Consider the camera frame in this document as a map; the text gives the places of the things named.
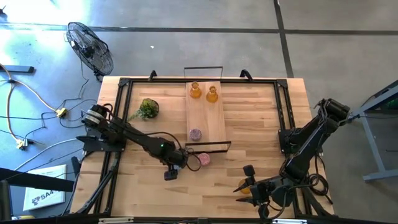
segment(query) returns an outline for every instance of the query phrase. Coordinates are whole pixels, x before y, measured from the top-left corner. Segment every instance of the fan grille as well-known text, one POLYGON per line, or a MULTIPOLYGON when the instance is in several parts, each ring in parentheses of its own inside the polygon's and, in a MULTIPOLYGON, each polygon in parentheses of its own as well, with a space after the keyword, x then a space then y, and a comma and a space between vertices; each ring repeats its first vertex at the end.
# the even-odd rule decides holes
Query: fan grille
POLYGON ((109 75, 113 61, 108 46, 86 25, 68 24, 67 39, 81 61, 99 75, 109 75))

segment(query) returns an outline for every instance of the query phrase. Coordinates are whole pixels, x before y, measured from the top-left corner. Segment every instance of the wire handle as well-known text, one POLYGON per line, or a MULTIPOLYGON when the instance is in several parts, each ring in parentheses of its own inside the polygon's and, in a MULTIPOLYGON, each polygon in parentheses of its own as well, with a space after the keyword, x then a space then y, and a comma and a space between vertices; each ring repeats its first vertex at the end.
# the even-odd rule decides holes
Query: wire handle
POLYGON ((223 66, 208 66, 208 67, 184 67, 184 78, 186 78, 185 77, 186 70, 195 70, 195 69, 221 69, 220 78, 223 77, 223 70, 224 70, 223 66))

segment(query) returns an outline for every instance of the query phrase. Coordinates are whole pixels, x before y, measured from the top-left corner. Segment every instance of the electric fan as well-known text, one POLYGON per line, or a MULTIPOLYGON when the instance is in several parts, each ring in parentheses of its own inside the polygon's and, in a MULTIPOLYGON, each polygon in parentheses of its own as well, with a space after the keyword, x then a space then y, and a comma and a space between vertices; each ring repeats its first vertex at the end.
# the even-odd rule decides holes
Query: electric fan
POLYGON ((80 22, 68 24, 67 39, 80 60, 94 71, 98 81, 113 70, 113 61, 108 45, 80 22))

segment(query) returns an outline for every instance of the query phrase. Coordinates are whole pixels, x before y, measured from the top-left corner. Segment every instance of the wooden table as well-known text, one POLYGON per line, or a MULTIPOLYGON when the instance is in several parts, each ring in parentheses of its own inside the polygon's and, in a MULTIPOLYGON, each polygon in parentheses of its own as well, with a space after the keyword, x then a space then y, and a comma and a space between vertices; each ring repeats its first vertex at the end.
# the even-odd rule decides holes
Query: wooden table
MULTIPOLYGON (((104 78, 98 104, 114 104, 119 79, 120 77, 104 78)), ((312 118, 304 81, 301 78, 288 78, 287 82, 295 124, 302 127, 312 118)), ((280 127, 274 88, 270 84, 249 83, 222 83, 221 87, 227 140, 232 141, 229 151, 211 155, 211 164, 198 172, 184 169, 179 172, 177 180, 165 181, 163 175, 166 166, 149 156, 137 144, 128 141, 119 167, 112 216, 258 218, 257 207, 235 201, 247 195, 233 193, 233 190, 245 178, 243 166, 252 164, 256 170, 256 179, 261 180, 278 175, 284 161, 277 137, 280 127)), ((280 92, 284 104, 283 92, 280 92)), ((185 143, 185 84, 135 83, 129 114, 138 109, 144 98, 157 101, 160 113, 153 120, 135 119, 131 122, 132 125, 144 133, 170 132, 182 144, 185 143)), ((286 120, 285 123, 289 128, 289 122, 286 120)), ((95 152, 84 160, 72 212, 82 207, 97 187, 103 157, 103 152, 95 152)), ((319 170, 325 176, 322 166, 319 170)), ((315 173, 313 163, 310 173, 315 173)), ((107 195, 108 189, 105 189, 102 207, 107 195)), ((317 199, 327 211, 333 213, 333 207, 325 197, 317 196, 317 199)), ((277 213, 270 211, 270 216, 277 213)), ((290 206, 281 217, 293 216, 290 206)))

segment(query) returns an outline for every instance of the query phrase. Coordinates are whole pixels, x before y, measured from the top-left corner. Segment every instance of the succulent plant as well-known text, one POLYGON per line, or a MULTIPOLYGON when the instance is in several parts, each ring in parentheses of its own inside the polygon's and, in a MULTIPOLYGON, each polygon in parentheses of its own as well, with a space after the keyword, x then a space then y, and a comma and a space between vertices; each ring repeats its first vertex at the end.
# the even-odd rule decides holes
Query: succulent plant
POLYGON ((155 118, 159 114, 159 104, 149 98, 146 98, 142 101, 139 109, 130 116, 129 120, 134 118, 147 119, 147 118, 155 118))

